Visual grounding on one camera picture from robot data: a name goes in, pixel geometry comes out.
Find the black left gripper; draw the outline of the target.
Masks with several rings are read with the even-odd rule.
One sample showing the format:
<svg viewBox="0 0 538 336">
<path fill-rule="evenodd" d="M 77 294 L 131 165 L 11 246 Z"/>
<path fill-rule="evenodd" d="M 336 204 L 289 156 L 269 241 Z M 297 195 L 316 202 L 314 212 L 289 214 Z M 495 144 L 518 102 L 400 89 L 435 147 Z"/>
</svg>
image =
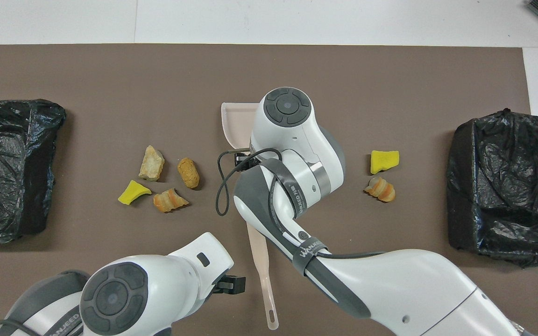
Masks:
<svg viewBox="0 0 538 336">
<path fill-rule="evenodd" d="M 246 277 L 222 276 L 213 288 L 213 294 L 237 295 L 245 292 Z"/>
</svg>

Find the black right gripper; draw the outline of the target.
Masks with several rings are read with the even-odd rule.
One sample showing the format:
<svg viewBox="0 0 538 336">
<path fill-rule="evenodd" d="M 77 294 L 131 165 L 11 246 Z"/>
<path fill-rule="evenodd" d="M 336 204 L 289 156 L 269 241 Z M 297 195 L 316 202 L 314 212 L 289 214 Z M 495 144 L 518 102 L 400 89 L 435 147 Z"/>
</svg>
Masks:
<svg viewBox="0 0 538 336">
<path fill-rule="evenodd" d="M 257 166 L 262 161 L 262 158 L 257 157 L 257 153 L 235 152 L 234 168 L 236 171 L 246 171 L 254 166 Z"/>
</svg>

